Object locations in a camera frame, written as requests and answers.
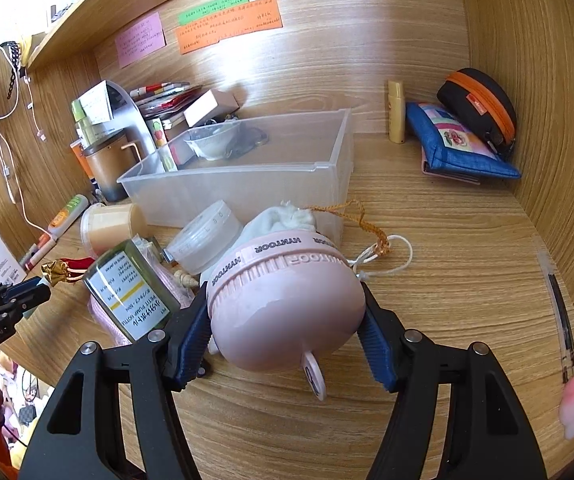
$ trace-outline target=bottle label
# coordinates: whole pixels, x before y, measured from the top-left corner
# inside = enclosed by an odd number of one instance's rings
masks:
[[[60,210],[49,226],[55,228],[64,224],[65,220],[69,215],[71,215],[71,212],[78,206],[78,204],[80,204],[80,202],[81,199],[79,196],[73,197],[69,202],[67,202],[67,205]]]
[[[123,251],[98,267],[88,283],[135,340],[169,314],[169,309]]]

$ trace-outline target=blue pouch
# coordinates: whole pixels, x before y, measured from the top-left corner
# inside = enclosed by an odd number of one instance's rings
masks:
[[[444,108],[407,103],[406,118],[420,139],[430,170],[497,178],[520,178],[520,172]]]

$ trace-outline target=orange string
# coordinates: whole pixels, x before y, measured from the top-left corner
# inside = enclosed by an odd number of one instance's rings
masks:
[[[349,207],[350,205],[356,205],[358,210],[360,211],[359,216],[350,215],[347,213],[342,212],[342,209]],[[389,245],[389,240],[387,240],[387,234],[379,227],[375,226],[374,224],[367,222],[364,220],[365,216],[365,208],[362,205],[360,200],[348,200],[344,204],[337,204],[331,206],[309,206],[305,207],[304,209],[310,209],[311,211],[319,211],[319,212],[326,212],[331,213],[332,215],[339,216],[340,218],[346,218],[347,220],[351,220],[356,222],[360,228],[368,233],[373,233],[378,237],[378,241],[376,243],[376,250],[374,251],[378,256],[384,256],[387,254],[391,247]]]

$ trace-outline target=green bottle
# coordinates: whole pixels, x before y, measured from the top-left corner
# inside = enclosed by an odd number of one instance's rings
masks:
[[[83,281],[131,342],[155,328],[164,328],[171,315],[180,310],[180,303],[132,240],[119,243],[98,258]]]

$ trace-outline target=orange sticky note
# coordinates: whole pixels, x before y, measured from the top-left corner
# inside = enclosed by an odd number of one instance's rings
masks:
[[[278,0],[256,0],[219,10],[195,22],[176,28],[180,52],[186,54],[258,30],[281,28]]]

